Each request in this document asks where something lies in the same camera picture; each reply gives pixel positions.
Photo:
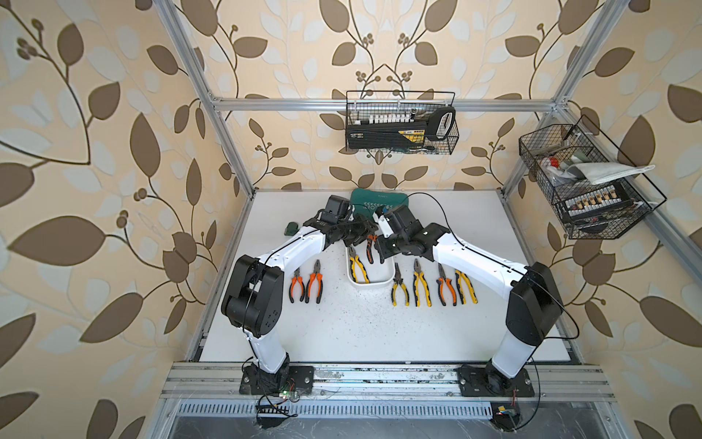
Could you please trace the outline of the yellow black combination pliers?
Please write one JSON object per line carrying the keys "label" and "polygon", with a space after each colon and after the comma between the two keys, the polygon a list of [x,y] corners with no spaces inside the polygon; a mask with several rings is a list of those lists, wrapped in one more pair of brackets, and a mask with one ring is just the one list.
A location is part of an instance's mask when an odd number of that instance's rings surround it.
{"label": "yellow black combination pliers", "polygon": [[413,263],[413,294],[416,307],[420,306],[422,294],[424,294],[426,305],[431,307],[431,292],[418,258],[415,258]]}

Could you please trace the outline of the orange black long-nose pliers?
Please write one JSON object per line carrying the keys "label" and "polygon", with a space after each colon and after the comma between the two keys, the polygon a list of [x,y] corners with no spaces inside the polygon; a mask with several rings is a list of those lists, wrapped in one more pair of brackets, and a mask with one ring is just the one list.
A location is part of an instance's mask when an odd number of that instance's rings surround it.
{"label": "orange black long-nose pliers", "polygon": [[451,299],[453,300],[453,306],[457,306],[457,294],[453,288],[452,281],[451,279],[447,276],[444,266],[442,264],[438,264],[438,270],[439,270],[439,278],[437,280],[438,284],[438,294],[440,301],[444,307],[447,306],[447,299],[445,296],[445,292],[448,291],[451,294]]}

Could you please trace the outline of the white plastic storage box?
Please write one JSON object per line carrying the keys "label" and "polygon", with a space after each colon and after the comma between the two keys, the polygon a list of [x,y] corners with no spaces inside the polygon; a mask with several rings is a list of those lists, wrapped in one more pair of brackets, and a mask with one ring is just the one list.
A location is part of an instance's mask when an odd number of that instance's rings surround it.
{"label": "white plastic storage box", "polygon": [[384,263],[369,263],[356,252],[354,246],[346,248],[347,278],[357,288],[371,289],[390,286],[394,277],[394,259]]}

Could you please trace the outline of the orange black combination pliers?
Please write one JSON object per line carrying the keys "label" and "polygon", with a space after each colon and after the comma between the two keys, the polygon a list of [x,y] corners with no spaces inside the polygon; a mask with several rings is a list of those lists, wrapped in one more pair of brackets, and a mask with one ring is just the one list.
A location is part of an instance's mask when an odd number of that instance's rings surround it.
{"label": "orange black combination pliers", "polygon": [[314,263],[314,270],[310,275],[310,278],[306,286],[305,303],[309,303],[311,300],[312,292],[316,292],[316,303],[320,304],[324,292],[324,282],[323,276],[321,274],[321,261],[316,260]]}

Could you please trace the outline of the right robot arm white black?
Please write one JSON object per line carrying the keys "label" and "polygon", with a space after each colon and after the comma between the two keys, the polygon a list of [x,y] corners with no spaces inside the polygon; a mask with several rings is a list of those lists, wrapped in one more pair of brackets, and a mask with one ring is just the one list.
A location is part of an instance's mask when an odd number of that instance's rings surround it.
{"label": "right robot arm white black", "polygon": [[563,303],[550,268],[524,265],[490,254],[437,223],[424,226],[406,205],[378,208],[376,248],[385,260],[397,254],[448,265],[487,286],[507,303],[506,334],[484,367],[464,365],[457,375],[465,396],[532,396],[522,372],[561,317]]}

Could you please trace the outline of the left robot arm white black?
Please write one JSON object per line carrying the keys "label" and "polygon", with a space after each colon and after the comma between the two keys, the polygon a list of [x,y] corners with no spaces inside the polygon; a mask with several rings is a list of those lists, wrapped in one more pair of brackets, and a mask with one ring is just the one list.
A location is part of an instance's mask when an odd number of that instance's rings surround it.
{"label": "left robot arm white black", "polygon": [[358,245],[377,230],[375,221],[354,212],[349,199],[333,195],[286,243],[258,257],[244,254],[236,260],[220,310],[252,348],[252,363],[242,369],[241,394],[277,395],[292,383],[290,356],[276,331],[287,276],[338,241]]}

